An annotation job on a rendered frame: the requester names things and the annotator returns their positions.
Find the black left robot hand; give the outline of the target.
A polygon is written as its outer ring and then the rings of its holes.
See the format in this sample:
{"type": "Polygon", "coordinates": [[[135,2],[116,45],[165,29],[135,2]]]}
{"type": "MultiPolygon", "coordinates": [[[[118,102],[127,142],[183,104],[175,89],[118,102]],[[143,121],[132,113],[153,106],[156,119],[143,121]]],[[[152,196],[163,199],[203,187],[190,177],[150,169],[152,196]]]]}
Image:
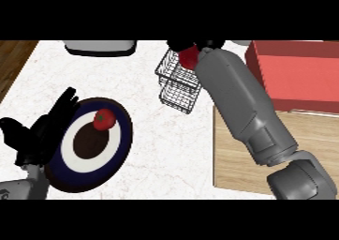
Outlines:
{"type": "Polygon", "coordinates": [[[49,163],[65,129],[79,108],[75,96],[76,89],[69,87],[47,114],[41,115],[31,128],[26,128],[13,118],[0,119],[4,134],[4,144],[16,150],[15,165],[44,165],[49,163]]]}

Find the red tomato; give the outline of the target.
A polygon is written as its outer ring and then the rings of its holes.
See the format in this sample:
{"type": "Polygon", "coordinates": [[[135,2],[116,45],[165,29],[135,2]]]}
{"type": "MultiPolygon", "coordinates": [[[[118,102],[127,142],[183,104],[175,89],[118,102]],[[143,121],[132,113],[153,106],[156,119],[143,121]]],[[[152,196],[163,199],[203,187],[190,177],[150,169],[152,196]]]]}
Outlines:
{"type": "Polygon", "coordinates": [[[93,126],[96,130],[104,131],[116,124],[115,113],[109,109],[100,109],[94,116],[93,126]]]}

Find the pale wooden cutting board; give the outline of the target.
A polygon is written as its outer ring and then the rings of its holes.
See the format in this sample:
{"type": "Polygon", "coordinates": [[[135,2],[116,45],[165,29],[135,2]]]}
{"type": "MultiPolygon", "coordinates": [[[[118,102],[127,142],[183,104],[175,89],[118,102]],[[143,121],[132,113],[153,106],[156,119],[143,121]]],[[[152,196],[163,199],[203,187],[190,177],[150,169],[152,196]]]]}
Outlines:
{"type": "MultiPolygon", "coordinates": [[[[299,149],[318,158],[337,186],[339,199],[339,115],[318,112],[278,112],[278,117],[296,139],[299,149]]],[[[219,111],[213,108],[213,185],[247,192],[269,194],[266,176],[287,163],[259,166],[247,149],[230,133],[219,111]]]]}

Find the round blue and white tray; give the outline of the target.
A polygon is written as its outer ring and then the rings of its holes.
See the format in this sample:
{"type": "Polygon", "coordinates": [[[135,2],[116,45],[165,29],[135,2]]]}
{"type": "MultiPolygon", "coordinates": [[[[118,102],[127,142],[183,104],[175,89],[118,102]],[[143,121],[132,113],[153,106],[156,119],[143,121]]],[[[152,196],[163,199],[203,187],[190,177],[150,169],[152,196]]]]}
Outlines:
{"type": "Polygon", "coordinates": [[[99,187],[121,169],[131,143],[132,122],[121,103],[104,97],[82,100],[46,165],[50,185],[69,193],[99,187]],[[116,117],[116,124],[107,131],[94,129],[94,117],[102,109],[110,110],[116,117]]]}

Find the red rectangular box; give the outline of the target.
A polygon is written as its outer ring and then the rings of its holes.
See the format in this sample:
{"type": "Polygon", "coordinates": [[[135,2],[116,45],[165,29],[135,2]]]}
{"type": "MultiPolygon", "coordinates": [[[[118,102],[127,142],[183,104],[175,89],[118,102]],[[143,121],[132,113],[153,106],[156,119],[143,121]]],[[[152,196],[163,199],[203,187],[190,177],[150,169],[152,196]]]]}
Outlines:
{"type": "Polygon", "coordinates": [[[253,40],[244,59],[277,111],[339,113],[339,42],[253,40]]]}

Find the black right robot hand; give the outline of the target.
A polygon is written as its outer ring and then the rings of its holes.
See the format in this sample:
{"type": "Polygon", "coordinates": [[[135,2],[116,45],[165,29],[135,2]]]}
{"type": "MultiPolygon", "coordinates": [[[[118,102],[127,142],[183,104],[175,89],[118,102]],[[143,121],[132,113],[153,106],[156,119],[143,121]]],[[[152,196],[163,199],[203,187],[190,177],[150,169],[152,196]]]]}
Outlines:
{"type": "Polygon", "coordinates": [[[219,49],[224,46],[224,40],[169,40],[169,48],[177,52],[183,52],[190,47],[196,47],[199,51],[205,48],[219,49]]]}

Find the grey and black appliance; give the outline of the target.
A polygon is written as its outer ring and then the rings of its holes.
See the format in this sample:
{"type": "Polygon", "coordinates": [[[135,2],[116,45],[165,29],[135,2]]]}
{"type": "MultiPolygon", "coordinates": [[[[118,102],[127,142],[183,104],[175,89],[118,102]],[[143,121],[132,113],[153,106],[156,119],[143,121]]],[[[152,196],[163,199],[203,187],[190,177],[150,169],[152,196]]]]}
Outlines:
{"type": "Polygon", "coordinates": [[[130,56],[135,53],[135,40],[65,40],[69,54],[94,57],[130,56]]]}

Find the dark red pear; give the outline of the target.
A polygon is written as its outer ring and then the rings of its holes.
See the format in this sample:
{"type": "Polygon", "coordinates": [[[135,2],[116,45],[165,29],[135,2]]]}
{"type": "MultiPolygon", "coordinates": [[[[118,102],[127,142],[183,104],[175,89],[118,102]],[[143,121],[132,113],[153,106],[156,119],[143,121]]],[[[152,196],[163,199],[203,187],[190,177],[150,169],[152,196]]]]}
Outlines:
{"type": "Polygon", "coordinates": [[[178,53],[178,60],[183,68],[194,69],[197,64],[197,55],[199,50],[196,46],[191,46],[187,50],[178,53]]]}

